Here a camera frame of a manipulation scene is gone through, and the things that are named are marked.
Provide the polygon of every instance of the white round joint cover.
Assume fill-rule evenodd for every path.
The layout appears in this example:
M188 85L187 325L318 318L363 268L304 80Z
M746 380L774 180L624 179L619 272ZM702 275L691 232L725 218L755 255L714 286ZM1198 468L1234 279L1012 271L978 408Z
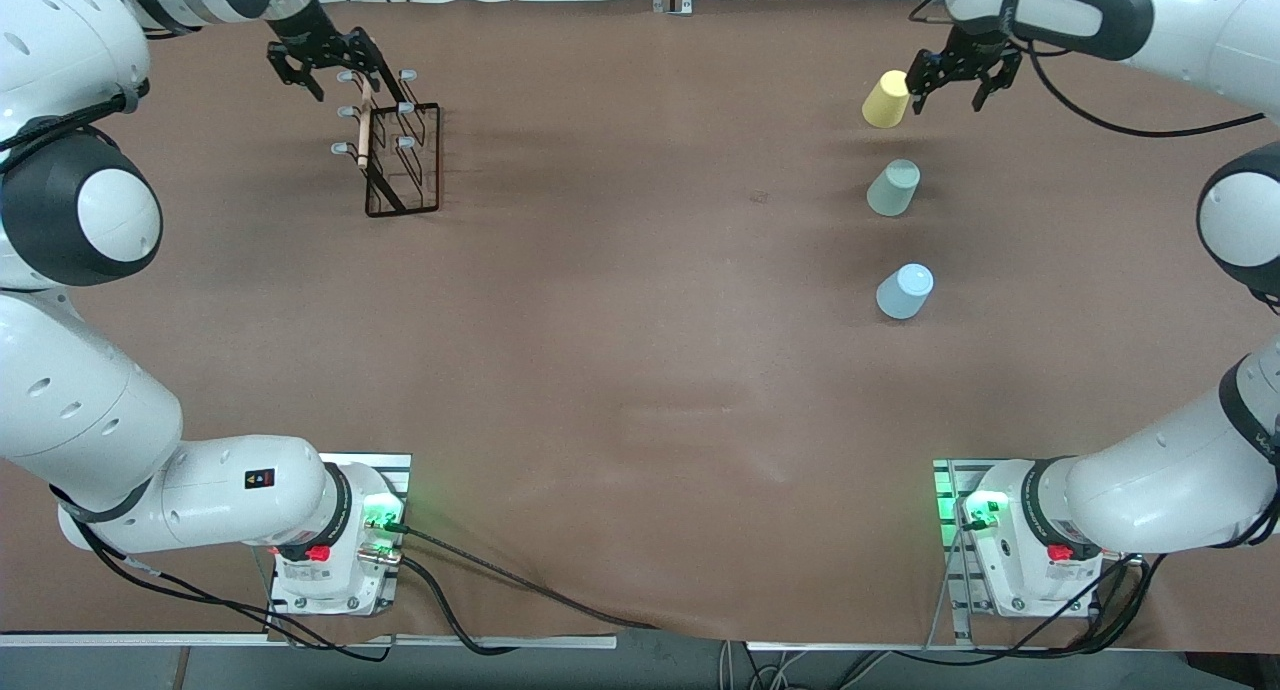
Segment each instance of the white round joint cover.
M118 262L146 257L160 239L160 202L132 172L95 172L76 198L84 238Z
M1280 183L1258 172L1226 175L1204 193L1199 229L1210 252L1239 268L1280 257Z

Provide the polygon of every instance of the black label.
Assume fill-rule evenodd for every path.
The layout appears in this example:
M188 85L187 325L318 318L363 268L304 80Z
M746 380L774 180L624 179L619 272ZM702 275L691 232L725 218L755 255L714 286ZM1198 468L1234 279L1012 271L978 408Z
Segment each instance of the black label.
M275 469L269 467L266 470L248 470L244 472L244 489L256 490L257 488L270 488L275 485Z

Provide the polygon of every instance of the yellow cup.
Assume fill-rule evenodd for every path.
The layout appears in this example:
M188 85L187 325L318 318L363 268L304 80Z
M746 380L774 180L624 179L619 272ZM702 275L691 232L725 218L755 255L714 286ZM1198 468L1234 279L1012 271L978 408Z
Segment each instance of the yellow cup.
M892 128L902 120L906 113L906 72L888 70L881 76L872 93L863 104L863 116L877 128Z

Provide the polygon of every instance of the brown table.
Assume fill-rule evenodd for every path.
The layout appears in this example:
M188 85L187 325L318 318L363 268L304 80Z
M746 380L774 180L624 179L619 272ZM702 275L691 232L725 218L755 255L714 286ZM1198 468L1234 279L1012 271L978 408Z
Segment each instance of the brown table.
M163 198L164 246L74 300L183 399L188 438L413 453L415 525L582 602L703 636L919 643L933 458L1105 448L1275 330L1193 225L1207 175L1275 129L1124 138L1028 69L980 115L970 84L873 131L869 83L946 36L906 8L337 8L447 111L445 210L380 221L328 152L348 84L323 106L279 87L265 26L156 44L152 96L104 128ZM1106 61L1052 73L1134 125L1239 113ZM924 184L887 220L863 195L892 157ZM937 291L888 323L874 288L908 261ZM252 629L116 581L36 480L0 481L5 630ZM1171 558L1126 640L1280 652L1277 553ZM242 547L154 563L262 595ZM474 634L608 630L430 565ZM416 584L321 626L445 631Z

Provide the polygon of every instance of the gray floor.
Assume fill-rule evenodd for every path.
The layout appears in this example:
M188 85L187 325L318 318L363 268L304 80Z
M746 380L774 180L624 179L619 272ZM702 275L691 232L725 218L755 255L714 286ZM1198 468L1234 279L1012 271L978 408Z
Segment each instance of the gray floor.
M750 671L736 646L736 690ZM719 643L666 632L626 632L617 650L525 649L479 658L454 648L397 648L380 664L287 648L193 648L175 685L177 648L0 648L0 690L346 690L376 687L530 690L714 690ZM776 653L756 653L762 666ZM787 671L792 686L833 689L858 658L812 653ZM1111 652L1062 661L1005 659L975 668L936 668L891 657L858 690L1239 690L1187 667L1171 653Z

